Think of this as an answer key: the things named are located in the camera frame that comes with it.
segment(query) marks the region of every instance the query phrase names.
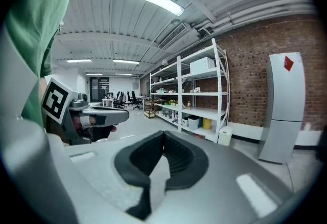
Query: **gray floor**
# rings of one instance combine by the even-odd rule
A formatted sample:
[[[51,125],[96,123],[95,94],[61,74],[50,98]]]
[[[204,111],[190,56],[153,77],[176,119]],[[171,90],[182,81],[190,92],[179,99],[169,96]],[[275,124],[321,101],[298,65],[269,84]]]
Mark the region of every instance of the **gray floor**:
[[[130,118],[117,126],[117,132],[112,132],[108,140],[121,138],[132,138],[135,135],[154,130],[177,130],[177,127],[162,120],[161,118],[148,119],[143,110],[133,110],[128,107]],[[322,163],[315,159],[315,152],[311,150],[294,150],[292,159],[286,164],[278,165],[257,160],[258,145],[245,141],[232,139],[231,147],[244,153],[256,163],[260,164],[271,173],[283,181],[294,193],[302,189],[305,185],[314,181],[316,174],[319,173]],[[155,208],[164,197],[165,181],[168,179],[169,170],[166,158],[162,157],[157,167],[152,172],[150,178],[156,189],[151,192],[152,207]]]

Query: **hand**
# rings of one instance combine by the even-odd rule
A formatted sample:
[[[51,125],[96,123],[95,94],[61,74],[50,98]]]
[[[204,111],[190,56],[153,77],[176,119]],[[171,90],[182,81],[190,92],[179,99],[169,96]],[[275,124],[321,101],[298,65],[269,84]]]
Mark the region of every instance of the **hand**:
[[[90,121],[90,125],[95,125],[96,124],[95,116],[89,116],[89,121]],[[80,116],[78,113],[72,114],[72,122],[73,122],[74,128],[76,130],[82,130],[82,124],[81,124]],[[117,128],[113,125],[110,129],[110,132],[116,132],[116,131],[117,131]]]

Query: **red logo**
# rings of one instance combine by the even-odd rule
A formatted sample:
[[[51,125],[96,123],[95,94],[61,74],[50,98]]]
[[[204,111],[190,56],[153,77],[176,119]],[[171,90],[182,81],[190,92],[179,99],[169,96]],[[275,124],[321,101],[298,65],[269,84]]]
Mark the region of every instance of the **red logo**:
[[[285,56],[285,62],[284,62],[284,68],[286,68],[288,71],[291,70],[293,67],[294,62],[290,60],[287,56]]]

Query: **refrigerator door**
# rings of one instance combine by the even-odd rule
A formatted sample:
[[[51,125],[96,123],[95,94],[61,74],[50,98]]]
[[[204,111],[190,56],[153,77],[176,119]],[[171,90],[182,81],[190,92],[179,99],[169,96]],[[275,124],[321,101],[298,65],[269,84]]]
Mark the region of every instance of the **refrigerator door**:
[[[285,58],[293,61],[285,68]],[[300,53],[270,55],[273,77],[273,120],[302,121],[306,99],[305,74]]]
[[[259,159],[276,163],[286,163],[291,158],[302,122],[272,120],[264,131],[259,149]]]

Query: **trash bin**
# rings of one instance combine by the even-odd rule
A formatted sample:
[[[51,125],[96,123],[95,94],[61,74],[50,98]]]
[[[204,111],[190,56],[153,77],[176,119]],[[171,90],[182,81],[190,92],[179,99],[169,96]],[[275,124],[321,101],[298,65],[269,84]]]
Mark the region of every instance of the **trash bin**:
[[[182,125],[185,127],[189,126],[189,118],[182,118]]]
[[[229,146],[233,129],[230,126],[222,127],[219,130],[218,144]]]
[[[199,120],[200,118],[198,116],[189,116],[189,129],[190,130],[196,130],[199,128]]]

